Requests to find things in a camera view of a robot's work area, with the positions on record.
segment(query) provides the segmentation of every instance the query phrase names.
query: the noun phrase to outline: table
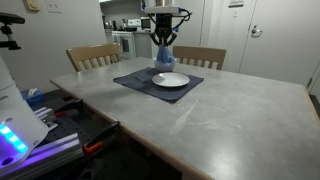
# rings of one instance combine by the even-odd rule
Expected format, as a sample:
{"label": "table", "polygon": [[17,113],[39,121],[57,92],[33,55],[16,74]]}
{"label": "table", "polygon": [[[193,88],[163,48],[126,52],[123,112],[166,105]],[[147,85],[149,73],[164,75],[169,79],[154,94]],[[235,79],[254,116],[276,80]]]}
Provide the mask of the table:
{"label": "table", "polygon": [[51,82],[183,173],[183,179],[320,179],[319,118],[302,85],[177,64],[204,77],[177,103],[114,83],[136,58]]}

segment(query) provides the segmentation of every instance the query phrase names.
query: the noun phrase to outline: wall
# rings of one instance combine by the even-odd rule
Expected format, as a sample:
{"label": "wall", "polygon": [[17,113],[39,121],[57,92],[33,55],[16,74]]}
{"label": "wall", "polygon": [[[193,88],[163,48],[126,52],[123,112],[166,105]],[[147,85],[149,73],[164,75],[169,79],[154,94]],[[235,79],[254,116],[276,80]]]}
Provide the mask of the wall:
{"label": "wall", "polygon": [[230,1],[214,0],[208,45],[227,50],[225,71],[239,71],[255,1],[246,0],[243,7],[228,8]]}
{"label": "wall", "polygon": [[122,25],[122,19],[140,19],[146,14],[141,11],[140,0],[114,0],[101,3],[101,11],[106,21],[116,21]]}
{"label": "wall", "polygon": [[[62,13],[48,13],[38,0],[40,12],[26,10],[23,0],[1,0],[0,12],[26,19],[12,30],[19,51],[0,49],[20,90],[33,87],[48,92],[55,87],[49,79],[74,72],[65,51],[68,48],[106,42],[98,0],[61,0]],[[0,34],[0,40],[6,40]]]}

